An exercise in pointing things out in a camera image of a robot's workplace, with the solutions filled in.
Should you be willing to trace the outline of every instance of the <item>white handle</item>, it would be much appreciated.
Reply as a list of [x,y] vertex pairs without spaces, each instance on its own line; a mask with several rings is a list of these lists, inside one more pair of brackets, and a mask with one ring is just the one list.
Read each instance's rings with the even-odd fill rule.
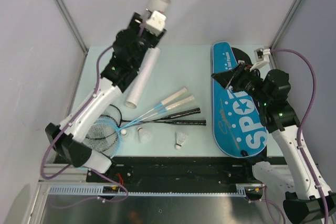
[[162,100],[161,104],[166,105],[170,103],[171,101],[175,100],[176,98],[178,98],[179,96],[185,94],[186,92],[188,92],[188,89],[184,87],[183,89],[179,90],[175,94],[172,94],[170,97],[167,97],[166,99]]
[[194,100],[195,100],[195,97],[194,97],[193,95],[191,95],[191,96],[189,96],[189,97],[187,97],[187,98],[185,98],[185,99],[183,99],[183,100],[181,100],[181,101],[175,102],[175,103],[173,103],[173,104],[167,106],[167,107],[165,108],[165,110],[166,110],[166,111],[173,110],[173,109],[175,109],[175,108],[177,108],[177,107],[179,107],[179,106],[182,106],[182,105],[184,105],[184,104],[186,104],[186,103],[189,103],[189,102],[192,102],[192,101],[194,101]]

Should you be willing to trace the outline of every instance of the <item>white cap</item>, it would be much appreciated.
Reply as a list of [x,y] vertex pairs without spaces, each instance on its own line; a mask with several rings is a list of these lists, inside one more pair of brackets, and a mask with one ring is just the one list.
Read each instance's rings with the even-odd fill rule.
[[122,129],[120,131],[120,134],[123,135],[123,136],[125,136],[127,134],[127,130],[126,129]]
[[155,10],[165,12],[171,2],[171,0],[148,0],[147,9],[151,12]]

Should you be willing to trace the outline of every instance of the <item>metal floor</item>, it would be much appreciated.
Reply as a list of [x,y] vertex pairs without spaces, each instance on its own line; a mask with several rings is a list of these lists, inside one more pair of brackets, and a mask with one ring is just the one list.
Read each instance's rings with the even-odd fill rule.
[[[53,195],[49,196],[49,200],[57,206],[64,206],[75,203],[83,197],[87,196]],[[275,210],[274,215],[280,218]],[[42,223],[270,224],[273,221],[264,202],[249,204],[240,197],[132,196],[117,204],[103,204],[101,201],[92,200],[65,210],[52,208],[47,203]]]

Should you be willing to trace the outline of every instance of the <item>metal frame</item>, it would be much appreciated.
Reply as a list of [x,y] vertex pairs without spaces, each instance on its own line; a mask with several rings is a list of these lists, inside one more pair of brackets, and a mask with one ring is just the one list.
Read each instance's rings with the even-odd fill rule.
[[[62,14],[62,17],[64,18],[66,24],[69,27],[69,30],[71,31],[72,35],[74,36],[77,44],[79,45],[79,47],[81,48],[81,50],[83,51],[83,53],[85,54],[85,57],[83,58],[83,62],[82,62],[82,66],[81,66],[81,71],[79,73],[78,79],[77,79],[77,84],[76,84],[76,88],[74,90],[74,95],[73,97],[75,97],[75,93],[78,87],[78,83],[80,80],[80,76],[83,70],[83,66],[85,64],[85,59],[86,59],[86,55],[88,52],[88,48],[86,47],[69,11],[67,10],[63,0],[54,0],[55,4],[57,5],[60,13]],[[272,43],[270,44],[270,48],[275,48],[280,39],[282,38],[282,36],[284,35],[284,33],[286,32],[288,26],[290,25],[291,21],[294,19],[295,14],[297,13],[299,7],[302,5],[303,0],[294,0],[293,4],[291,5],[288,13],[286,14],[279,30],[277,31]],[[273,57],[270,57],[270,65],[272,68],[276,68],[276,63],[274,61]],[[55,172],[59,171],[64,165],[54,165],[54,164],[49,164],[46,165],[45,169],[47,174],[51,175],[54,174]],[[287,174],[286,171],[288,171],[288,167],[287,166],[276,166],[276,169],[281,169],[283,171],[285,171],[285,174]],[[86,183],[86,170],[80,170],[80,169],[76,169],[74,167],[71,167],[69,169],[67,169],[63,174],[59,175],[58,177],[56,177],[55,179],[49,180],[49,181],[44,181],[43,179],[40,179],[38,184],[37,184],[37,188],[33,197],[33,200],[29,206],[29,213],[28,216],[26,217],[25,220],[25,224],[40,224],[42,217],[43,217],[43,212],[45,209],[45,205],[46,205],[46,201],[47,201],[47,197],[48,197],[48,193],[49,191],[53,188],[53,194],[56,192],[57,190],[55,190],[56,187],[66,187],[66,186],[102,186],[102,184],[97,184],[97,183]],[[251,187],[259,187],[260,185],[257,184],[248,184],[248,185],[236,185],[237,187],[237,194],[235,196],[238,197],[244,197],[245,196],[245,188],[251,188]],[[151,196],[150,194],[134,194],[134,195],[142,195],[142,196]],[[216,195],[216,196],[233,196],[233,195]]]
[[54,1],[55,1],[55,4],[56,4],[57,8],[61,12],[62,17],[64,18],[65,23],[67,23],[70,32],[74,36],[77,44],[79,45],[79,47],[81,48],[83,53],[86,55],[87,52],[88,52],[88,48],[85,45],[85,43],[84,43],[76,25],[75,25],[75,22],[72,19],[67,7],[65,6],[64,1],[63,0],[54,0]]
[[79,70],[79,73],[76,77],[76,85],[75,85],[75,88],[72,91],[70,105],[68,106],[67,113],[66,113],[65,117],[67,117],[72,112],[72,108],[74,106],[74,102],[75,102],[75,98],[76,98],[76,93],[77,93],[79,83],[80,83],[80,78],[81,78],[81,76],[83,74],[83,71],[84,71],[86,58],[87,58],[87,53],[85,53],[85,56],[83,57],[82,62],[80,64],[80,70]]
[[[274,39],[272,40],[269,48],[276,48],[280,39],[284,36],[285,32],[287,31],[290,23],[293,21],[296,13],[298,12],[299,8],[301,7],[304,0],[294,0],[292,5],[290,6],[288,13],[286,14],[283,22],[281,23],[280,28],[278,29]],[[273,56],[270,57],[270,66],[272,69],[277,68],[277,64]]]
[[[60,169],[62,169],[65,164],[48,164],[45,166],[45,172],[47,176],[55,174]],[[276,165],[277,169],[284,170],[284,174],[287,174],[287,165]],[[24,224],[40,224],[43,218],[43,212],[46,207],[48,195],[93,195],[90,190],[76,190],[77,188],[93,188],[98,189],[106,185],[113,185],[112,183],[87,183],[86,182],[86,169],[78,169],[75,167],[70,167],[66,169],[62,174],[51,180],[44,180],[40,178],[37,188],[30,204],[28,216],[25,219]],[[253,187],[260,187],[261,184],[237,184],[236,193],[220,193],[220,194],[151,194],[151,193],[129,193],[130,196],[184,196],[184,197],[194,197],[194,196],[204,196],[204,197],[245,197],[245,188],[249,189]]]

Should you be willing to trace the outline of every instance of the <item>badminton racket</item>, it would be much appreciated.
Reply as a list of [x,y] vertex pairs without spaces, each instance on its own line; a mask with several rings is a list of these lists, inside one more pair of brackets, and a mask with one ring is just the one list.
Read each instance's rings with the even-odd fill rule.
[[[110,106],[117,110],[118,116],[114,115],[114,117],[111,117],[109,115],[109,117],[110,117],[110,119],[116,121],[116,124],[119,127],[122,123],[132,122],[131,120],[124,120],[122,118],[122,113],[117,106],[115,106],[113,104],[110,104]],[[163,116],[159,119],[155,119],[155,120],[152,120],[152,121],[139,122],[136,125],[140,125],[140,124],[143,124],[143,123],[167,123],[167,124],[178,124],[178,125],[206,125],[206,120],[174,120],[174,119],[177,119],[177,118],[182,118],[184,116],[189,116],[189,115],[193,115],[193,114],[200,114],[200,112],[201,112],[200,108],[195,108],[195,109],[191,109],[191,110],[186,110],[186,111],[166,115],[166,116]]]
[[121,144],[121,135],[115,119],[106,112],[102,114],[88,131],[83,144],[113,158]]
[[138,123],[140,123],[142,121],[145,121],[145,120],[147,120],[147,119],[149,119],[149,118],[151,118],[153,116],[156,116],[158,114],[162,114],[162,113],[165,113],[167,111],[174,110],[174,109],[176,109],[176,108],[178,108],[178,107],[180,107],[182,105],[185,105],[185,104],[187,104],[189,102],[192,102],[194,100],[195,100],[195,97],[193,95],[191,95],[191,96],[189,96],[189,97],[187,97],[187,98],[185,98],[183,100],[180,100],[180,101],[175,102],[175,103],[173,103],[171,105],[168,105],[168,106],[160,109],[159,111],[157,111],[157,112],[155,112],[155,113],[153,113],[151,115],[146,116],[145,118],[141,118],[142,116],[140,116],[137,119],[134,119],[130,123],[126,124],[125,126],[121,127],[121,129],[130,127],[130,126],[135,125],[135,124],[138,124]]
[[171,101],[175,100],[176,98],[180,97],[181,95],[185,94],[186,92],[188,92],[188,89],[186,87],[183,87],[182,89],[178,90],[178,92],[176,92],[176,93],[172,94],[171,96],[163,99],[161,102],[159,102],[152,109],[148,110],[146,113],[144,113],[141,116],[139,116],[138,118],[134,119],[131,123],[139,120],[140,118],[142,118],[145,115],[148,115],[149,113],[151,113],[154,110],[158,110],[160,108],[163,108],[166,104],[170,103]]
[[186,110],[182,112],[177,112],[174,114],[170,114],[167,116],[164,116],[159,119],[151,120],[151,121],[141,121],[135,125],[141,125],[144,123],[166,123],[166,124],[175,124],[175,125],[202,125],[206,126],[206,120],[176,120],[177,118],[182,118],[184,116],[193,115],[193,114],[199,114],[201,112],[200,108],[195,108],[192,110]]

